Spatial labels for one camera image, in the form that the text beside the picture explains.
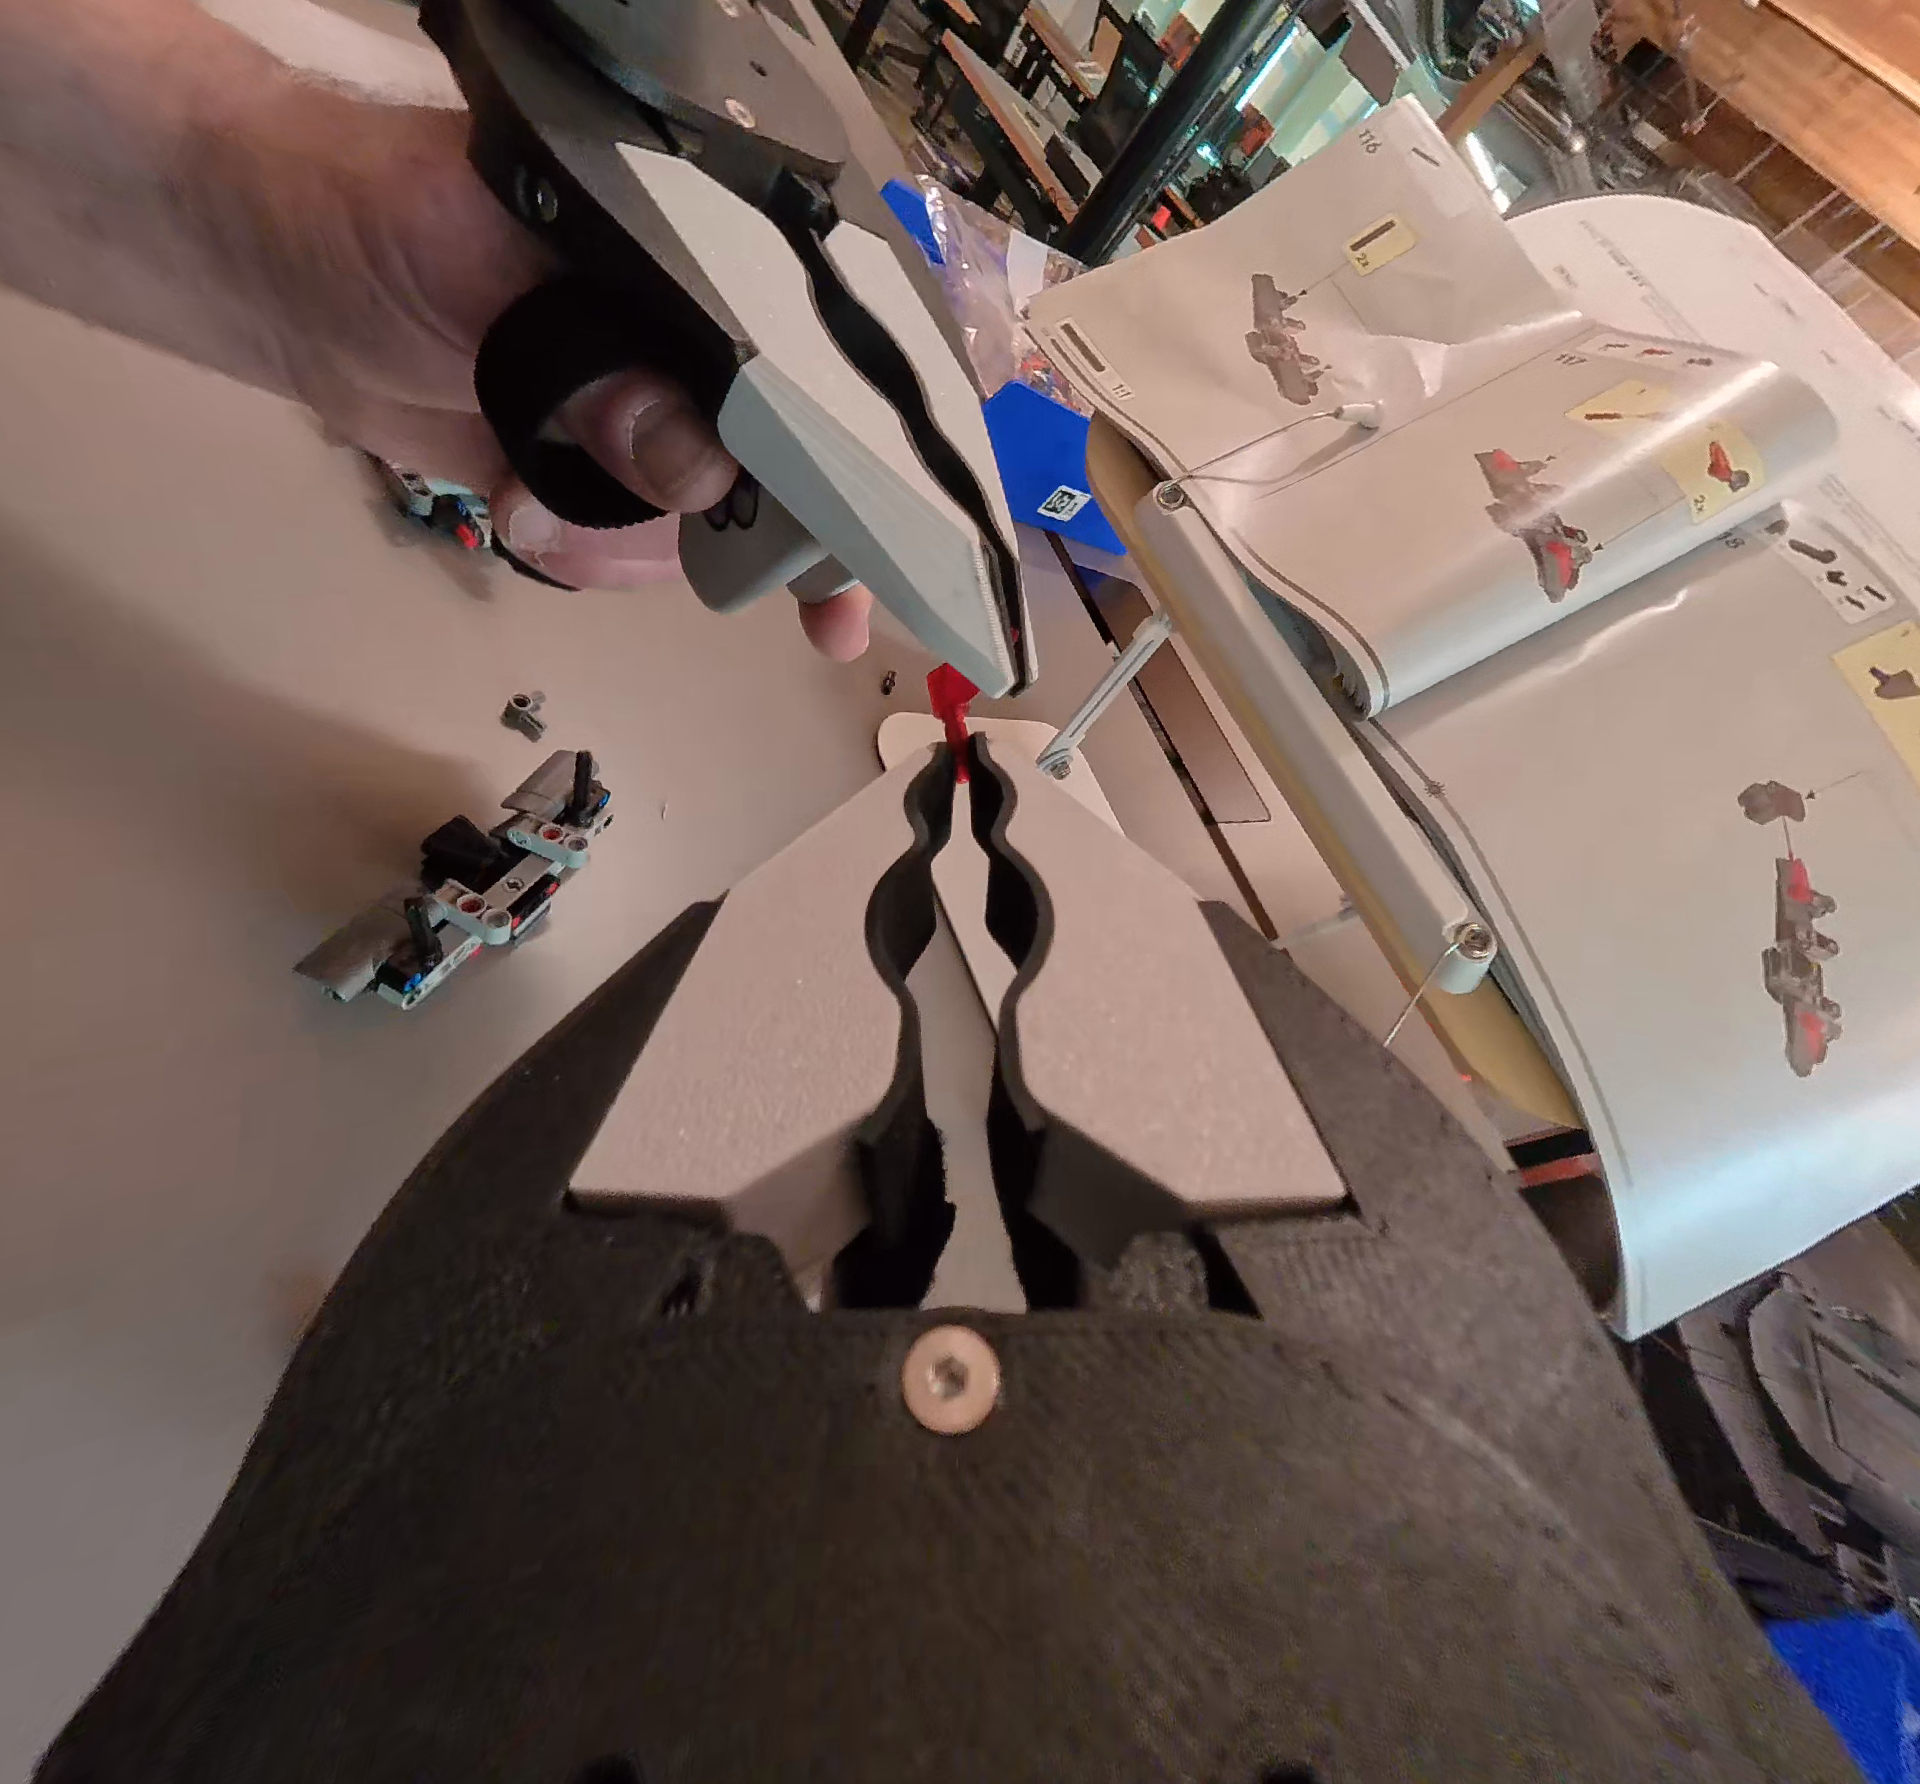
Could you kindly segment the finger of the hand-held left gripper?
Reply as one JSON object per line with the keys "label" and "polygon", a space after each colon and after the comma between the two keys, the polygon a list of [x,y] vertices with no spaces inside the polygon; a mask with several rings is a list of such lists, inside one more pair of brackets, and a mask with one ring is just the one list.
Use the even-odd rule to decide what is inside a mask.
{"label": "finger of the hand-held left gripper", "polygon": [[[866,510],[914,498],[858,430],[887,428],[892,418],[849,369],[819,309],[819,239],[849,215],[791,172],[759,210],[686,158],[632,143],[617,150],[742,329],[748,353],[718,409],[725,450],[899,618],[853,562],[876,557]],[[1011,696],[1036,683],[1029,608],[1021,623],[900,623],[979,693]]]}
{"label": "finger of the hand-held left gripper", "polygon": [[876,557],[853,562],[904,623],[1028,618],[1013,517],[942,283],[892,215],[819,239],[819,309],[892,424],[858,430],[914,498],[870,505]]}

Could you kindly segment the grey black lego assembly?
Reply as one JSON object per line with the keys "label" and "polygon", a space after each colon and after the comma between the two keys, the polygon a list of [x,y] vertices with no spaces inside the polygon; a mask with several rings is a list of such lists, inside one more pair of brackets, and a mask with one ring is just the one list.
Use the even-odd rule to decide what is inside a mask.
{"label": "grey black lego assembly", "polygon": [[508,951],[549,916],[612,821],[587,748],[556,749],[484,829],[456,814],[419,840],[419,871],[307,951],[295,973],[336,1002],[415,1008],[484,951]]}

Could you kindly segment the thick black pole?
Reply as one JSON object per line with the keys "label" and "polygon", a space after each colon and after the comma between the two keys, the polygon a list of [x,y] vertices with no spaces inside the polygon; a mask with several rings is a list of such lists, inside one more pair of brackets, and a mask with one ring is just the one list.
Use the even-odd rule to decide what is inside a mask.
{"label": "thick black pole", "polygon": [[1166,81],[1136,129],[1106,165],[1083,205],[1060,231],[1057,246],[1070,259],[1095,265],[1150,211],[1188,146],[1209,127],[1218,99],[1261,28],[1292,13],[1296,0],[1224,0],[1188,60]]}

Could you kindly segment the black lego set box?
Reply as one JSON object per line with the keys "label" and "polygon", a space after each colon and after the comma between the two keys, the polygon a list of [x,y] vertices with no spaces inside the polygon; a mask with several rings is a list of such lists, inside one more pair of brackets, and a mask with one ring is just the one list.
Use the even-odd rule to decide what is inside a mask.
{"label": "black lego set box", "polygon": [[1918,1618],[1918,1268],[1858,1220],[1625,1350],[1722,1577],[1763,1624]]}

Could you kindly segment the blue plastic bin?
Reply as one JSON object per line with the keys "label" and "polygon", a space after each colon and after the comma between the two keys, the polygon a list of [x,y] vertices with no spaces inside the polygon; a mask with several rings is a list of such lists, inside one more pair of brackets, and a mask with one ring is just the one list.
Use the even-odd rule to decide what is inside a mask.
{"label": "blue plastic bin", "polygon": [[1763,1626],[1871,1782],[1918,1779],[1918,1631],[1907,1614]]}
{"label": "blue plastic bin", "polygon": [[[916,179],[889,180],[882,186],[882,201],[922,246],[931,267],[937,254],[931,246]],[[1019,384],[1002,389],[992,399],[980,397],[980,406],[1013,519],[1019,526],[1060,537],[1072,562],[1079,569],[1122,575],[1128,565],[1122,540],[1092,494],[1087,471],[1092,415],[1083,420]]]}

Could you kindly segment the pale book stand ledge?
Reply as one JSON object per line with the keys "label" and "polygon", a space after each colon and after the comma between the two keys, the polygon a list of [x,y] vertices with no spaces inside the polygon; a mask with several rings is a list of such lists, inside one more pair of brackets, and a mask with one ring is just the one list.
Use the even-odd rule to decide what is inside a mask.
{"label": "pale book stand ledge", "polygon": [[1143,494],[1130,523],[1150,592],[1380,951],[1426,995],[1473,992],[1496,935],[1372,769],[1226,540],[1174,482]]}

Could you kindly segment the lego instruction booklet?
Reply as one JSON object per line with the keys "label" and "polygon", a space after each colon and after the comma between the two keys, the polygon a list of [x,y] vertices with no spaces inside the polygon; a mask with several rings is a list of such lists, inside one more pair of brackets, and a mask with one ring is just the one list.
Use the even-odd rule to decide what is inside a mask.
{"label": "lego instruction booklet", "polygon": [[1623,1338],[1916,1185],[1916,384],[1774,240],[1405,101],[1028,323],[1492,916]]}

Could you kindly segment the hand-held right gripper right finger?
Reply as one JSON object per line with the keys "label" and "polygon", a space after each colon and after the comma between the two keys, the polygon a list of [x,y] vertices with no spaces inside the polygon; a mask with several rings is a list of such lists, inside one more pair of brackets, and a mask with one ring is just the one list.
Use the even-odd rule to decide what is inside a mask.
{"label": "hand-held right gripper right finger", "polygon": [[1023,1257],[1329,1215],[1348,1185],[1203,900],[1032,763],[973,748],[997,1002],[990,1154]]}

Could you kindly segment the clear plastic bags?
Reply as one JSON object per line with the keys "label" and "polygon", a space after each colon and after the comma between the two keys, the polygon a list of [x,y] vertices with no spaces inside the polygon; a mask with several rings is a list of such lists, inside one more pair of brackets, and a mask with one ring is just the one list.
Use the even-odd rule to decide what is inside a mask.
{"label": "clear plastic bags", "polygon": [[1035,297],[1079,278],[1085,265],[931,177],[916,177],[916,191],[937,254],[931,267],[965,336],[979,395],[992,399],[1019,384],[1089,418],[1092,405],[1072,389],[1028,324]]}

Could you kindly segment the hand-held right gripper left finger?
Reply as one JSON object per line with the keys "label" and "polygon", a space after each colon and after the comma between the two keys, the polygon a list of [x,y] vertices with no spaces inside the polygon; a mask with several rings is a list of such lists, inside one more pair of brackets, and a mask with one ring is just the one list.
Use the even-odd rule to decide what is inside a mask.
{"label": "hand-held right gripper left finger", "polygon": [[569,1180],[576,1202],[895,1202],[908,980],[953,765],[906,761],[731,886]]}

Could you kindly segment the person's left forearm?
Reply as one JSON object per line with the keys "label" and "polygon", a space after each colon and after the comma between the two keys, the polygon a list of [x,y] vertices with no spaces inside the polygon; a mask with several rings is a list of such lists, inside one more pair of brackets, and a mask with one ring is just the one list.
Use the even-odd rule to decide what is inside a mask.
{"label": "person's left forearm", "polygon": [[307,90],[194,0],[2,0],[5,285],[113,335],[296,397],[275,213],[317,138]]}

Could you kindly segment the person's left hand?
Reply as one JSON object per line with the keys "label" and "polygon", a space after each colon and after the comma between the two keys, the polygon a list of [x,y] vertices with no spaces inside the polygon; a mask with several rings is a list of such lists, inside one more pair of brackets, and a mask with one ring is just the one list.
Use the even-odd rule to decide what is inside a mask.
{"label": "person's left hand", "polygon": [[307,90],[292,127],[301,210],[275,213],[286,261],[286,348],[301,399],[385,461],[484,491],[497,542],[576,589],[634,589],[679,562],[667,517],[720,505],[735,477],[682,386],[620,366],[564,405],[562,433],[660,510],[622,527],[564,522],[516,479],[481,418],[474,356],[491,323],[549,274],[534,239],[467,161],[467,116]]}

